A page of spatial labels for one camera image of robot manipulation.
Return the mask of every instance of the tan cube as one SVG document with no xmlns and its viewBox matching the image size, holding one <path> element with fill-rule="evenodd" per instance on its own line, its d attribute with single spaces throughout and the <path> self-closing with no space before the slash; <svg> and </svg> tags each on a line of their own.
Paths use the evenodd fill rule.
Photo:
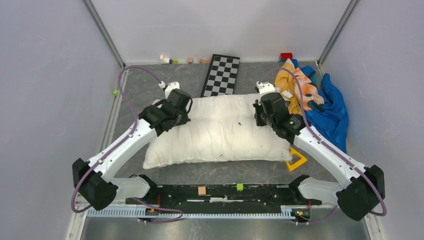
<svg viewBox="0 0 424 240">
<path fill-rule="evenodd" d="M 206 187 L 205 186 L 199 186 L 197 188 L 199 196 L 206 196 Z"/>
<path fill-rule="evenodd" d="M 201 64 L 210 64 L 211 63 L 211 59 L 200 58 L 199 63 L 201 63 Z"/>
</svg>

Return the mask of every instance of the white cable clip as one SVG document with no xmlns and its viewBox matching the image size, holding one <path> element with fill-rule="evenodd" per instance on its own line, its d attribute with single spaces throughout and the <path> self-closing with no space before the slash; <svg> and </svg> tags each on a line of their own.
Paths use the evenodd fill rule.
<svg viewBox="0 0 424 240">
<path fill-rule="evenodd" d="M 165 89 L 165 88 L 167 87 L 167 85 L 165 84 L 165 82 L 164 82 L 164 81 L 161 81 L 161 82 L 159 83 L 159 87 L 160 87 L 161 89 Z"/>
</svg>

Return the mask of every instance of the cable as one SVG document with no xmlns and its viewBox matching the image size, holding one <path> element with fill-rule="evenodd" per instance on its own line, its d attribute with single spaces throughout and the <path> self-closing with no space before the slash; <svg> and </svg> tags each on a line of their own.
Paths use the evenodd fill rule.
<svg viewBox="0 0 424 240">
<path fill-rule="evenodd" d="M 174 213 L 179 213 L 179 216 L 175 217 L 175 218 L 171 218 L 168 220 L 163 220 L 163 221 L 145 221 L 146 224 L 166 224 L 166 223 L 172 223 L 175 221 L 178 221 L 180 218 L 183 217 L 183 211 L 179 210 L 179 209 L 172 209 L 172 208 L 163 208 L 163 207 L 158 207 L 158 206 L 152 206 L 144 201 L 142 201 L 141 199 L 139 199 L 138 197 L 133 197 L 133 200 L 139 202 L 140 204 L 145 205 L 146 207 L 149 207 L 151 209 L 156 209 L 159 211 L 164 211 L 164 212 L 174 212 Z"/>
<path fill-rule="evenodd" d="M 288 72 L 293 77 L 293 79 L 296 81 L 297 88 L 299 89 L 300 102 L 301 102 L 301 104 L 299 104 L 300 105 L 300 110 L 302 111 L 303 121 L 305 122 L 305 125 L 306 125 L 307 129 L 309 130 L 309 132 L 318 140 L 318 142 L 320 142 L 328 150 L 330 150 L 332 153 L 334 153 L 339 158 L 341 158 L 347 165 L 349 165 L 349 167 L 353 168 L 357 173 L 359 173 L 359 175 L 361 175 L 363 177 L 363 179 L 365 179 L 365 181 L 369 184 L 369 186 L 371 187 L 371 189 L 374 192 L 374 194 L 377 196 L 377 199 L 380 202 L 381 208 L 382 208 L 382 212 L 370 211 L 370 213 L 373 214 L 373 215 L 376 215 L 376 216 L 380 216 L 380 217 L 385 216 L 387 214 L 386 204 L 384 203 L 382 196 L 380 195 L 380 193 L 377 190 L 376 186 L 374 186 L 374 184 L 371 182 L 371 180 L 365 175 L 365 173 L 363 173 L 361 170 L 359 170 L 357 167 L 355 167 L 355 165 L 353 163 L 351 163 L 351 161 L 349 161 L 346 157 L 344 157 L 337 150 L 335 150 L 330 145 L 328 145 L 328 143 L 326 143 L 325 141 L 322 141 L 322 139 L 318 136 L 318 134 L 316 134 L 312 130 L 312 128 L 309 126 L 309 123 L 308 123 L 308 121 L 306 119 L 304 105 L 302 104 L 304 102 L 304 98 L 303 98 L 303 95 L 302 95 L 302 87 L 301 87 L 301 84 L 299 83 L 299 80 L 296 77 L 296 75 L 292 71 L 288 70 L 285 67 L 279 67 L 279 68 L 272 69 L 267 74 L 265 74 L 265 76 L 262 77 L 262 80 L 260 82 L 262 83 L 268 77 L 268 75 L 270 75 L 271 73 L 273 73 L 275 71 L 279 71 L 279 70 L 284 70 L 284 71 Z"/>
<path fill-rule="evenodd" d="M 325 220 L 329 219 L 331 216 L 333 216 L 333 215 L 334 215 L 334 213 L 336 212 L 336 209 L 337 209 L 337 206 L 335 206 L 335 207 L 331 210 L 331 212 L 330 212 L 330 213 L 329 213 L 326 217 L 323 217 L 323 218 L 318 219 L 318 220 L 315 220 L 315 221 L 308 221 L 308 222 L 296 222 L 296 226 L 297 226 L 297 225 L 307 226 L 307 225 L 317 224 L 317 223 L 320 223 L 320 222 L 322 222 L 322 221 L 325 221 Z"/>
<path fill-rule="evenodd" d="M 159 84 L 161 84 L 163 81 L 156 75 L 154 74 L 149 68 L 143 67 L 143 66 L 127 66 L 125 68 L 123 68 L 118 75 L 118 89 L 119 92 L 122 96 L 122 99 L 124 100 L 124 102 L 128 105 L 128 107 L 131 109 L 132 115 L 134 116 L 134 125 L 131 128 L 131 131 L 129 132 L 129 134 L 127 136 L 125 136 L 121 141 L 119 141 L 116 145 L 114 145 L 113 147 L 111 147 L 109 149 L 109 151 L 107 151 L 92 167 L 90 167 L 90 169 L 88 171 L 85 172 L 85 174 L 82 176 L 82 178 L 79 180 L 79 182 L 76 184 L 75 189 L 72 193 L 72 198 L 71 198 L 71 202 L 70 202 L 70 208 L 72 209 L 72 211 L 74 213 L 82 213 L 84 211 L 86 211 L 87 209 L 89 209 L 91 207 L 91 205 L 88 205 L 87 207 L 85 207 L 84 209 L 78 210 L 75 208 L 75 200 L 77 198 L 77 194 L 78 191 L 80 190 L 81 185 L 83 184 L 84 180 L 87 178 L 87 176 L 94 171 L 94 169 L 103 163 L 103 160 L 106 159 L 113 151 L 115 151 L 119 146 L 121 146 L 127 139 L 130 138 L 130 136 L 136 131 L 137 129 L 137 124 L 138 124 L 138 115 L 136 110 L 134 109 L 133 104 L 131 104 L 131 102 L 129 101 L 128 97 L 124 94 L 124 90 L 122 89 L 122 84 L 121 84 L 121 78 L 122 78 L 122 74 L 128 70 L 128 69 L 140 69 L 143 70 L 147 73 L 149 73 L 150 75 L 152 75 Z"/>
<path fill-rule="evenodd" d="M 310 199 L 308 199 L 308 200 L 307 200 L 307 208 L 306 208 L 306 211 L 308 211 L 309 209 L 311 209 L 311 207 L 312 207 L 312 202 L 311 202 L 311 200 L 310 200 Z"/>
</svg>

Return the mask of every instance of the pillow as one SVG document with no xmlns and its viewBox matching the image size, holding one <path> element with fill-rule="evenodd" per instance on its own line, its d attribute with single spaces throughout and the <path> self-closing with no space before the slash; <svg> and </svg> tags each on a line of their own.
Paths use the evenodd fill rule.
<svg viewBox="0 0 424 240">
<path fill-rule="evenodd" d="M 241 160 L 290 161 L 289 142 L 256 126 L 258 94 L 194 98 L 191 121 L 150 142 L 144 169 L 179 163 Z"/>
</svg>

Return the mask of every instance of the white wall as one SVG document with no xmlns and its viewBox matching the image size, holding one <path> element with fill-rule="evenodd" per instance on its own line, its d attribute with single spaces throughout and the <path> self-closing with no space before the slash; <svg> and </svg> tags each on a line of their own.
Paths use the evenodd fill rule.
<svg viewBox="0 0 424 240">
<path fill-rule="evenodd" d="M 360 1 L 324 68 L 346 101 L 349 151 L 384 170 L 386 239 L 424 234 L 424 2 Z"/>
<path fill-rule="evenodd" d="M 61 240 L 119 72 L 80 0 L 0 2 L 0 239 Z"/>
<path fill-rule="evenodd" d="M 92 0 L 123 60 L 317 60 L 349 0 Z"/>
</svg>

